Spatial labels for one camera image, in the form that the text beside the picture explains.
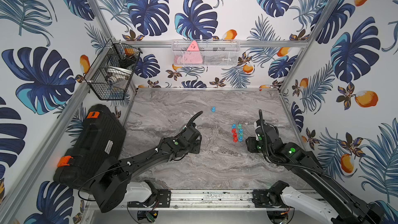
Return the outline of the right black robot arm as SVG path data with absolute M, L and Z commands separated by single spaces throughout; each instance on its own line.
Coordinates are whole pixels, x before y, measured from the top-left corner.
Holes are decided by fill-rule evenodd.
M 279 180 L 264 198 L 268 204 L 293 207 L 324 224 L 382 224 L 384 209 L 356 197 L 328 176 L 311 151 L 296 143 L 284 143 L 276 126 L 266 123 L 262 111 L 255 122 L 255 137 L 246 140 L 250 153 L 260 153 L 266 161 L 282 166 L 308 183 L 325 203 L 303 196 L 288 183 Z

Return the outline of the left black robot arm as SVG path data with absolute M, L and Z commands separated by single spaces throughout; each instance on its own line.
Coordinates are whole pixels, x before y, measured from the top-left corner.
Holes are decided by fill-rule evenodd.
M 196 113 L 178 134 L 161 138 L 154 148 L 121 160 L 107 158 L 78 191 L 87 186 L 102 213 L 113 210 L 128 194 L 131 179 L 159 164 L 180 161 L 189 153 L 200 153 L 202 135 L 194 121 L 202 114 L 202 111 Z

